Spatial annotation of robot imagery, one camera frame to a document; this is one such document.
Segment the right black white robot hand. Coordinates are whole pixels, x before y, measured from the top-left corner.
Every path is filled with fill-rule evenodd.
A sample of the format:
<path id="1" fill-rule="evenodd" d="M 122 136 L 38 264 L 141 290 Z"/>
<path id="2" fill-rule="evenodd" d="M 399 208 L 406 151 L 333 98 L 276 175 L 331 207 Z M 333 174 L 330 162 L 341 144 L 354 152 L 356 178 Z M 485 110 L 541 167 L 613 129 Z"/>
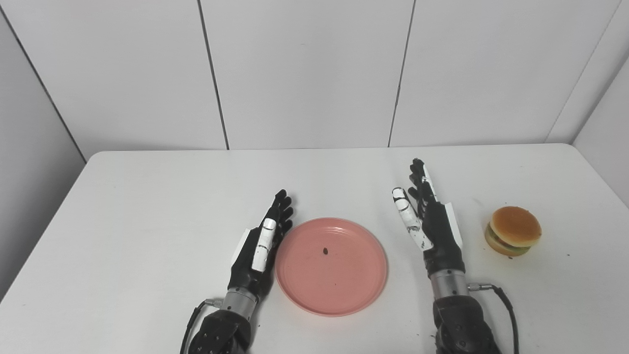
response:
<path id="1" fill-rule="evenodd" d="M 465 273 L 462 250 L 453 233 L 450 213 L 434 193 L 425 163 L 418 158 L 410 165 L 413 186 L 392 190 L 407 233 L 423 252 L 428 276 L 451 269 Z"/>

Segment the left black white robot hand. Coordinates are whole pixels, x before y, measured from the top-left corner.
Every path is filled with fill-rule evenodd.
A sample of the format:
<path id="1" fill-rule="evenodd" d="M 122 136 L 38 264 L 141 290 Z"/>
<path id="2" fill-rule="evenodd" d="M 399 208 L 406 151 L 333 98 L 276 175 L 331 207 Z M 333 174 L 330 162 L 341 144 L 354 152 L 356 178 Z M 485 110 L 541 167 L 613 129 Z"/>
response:
<path id="1" fill-rule="evenodd" d="M 287 191 L 276 193 L 260 226 L 249 231 L 231 267 L 228 289 L 249 291 L 258 301 L 269 293 L 277 249 L 292 228 L 291 204 Z"/>

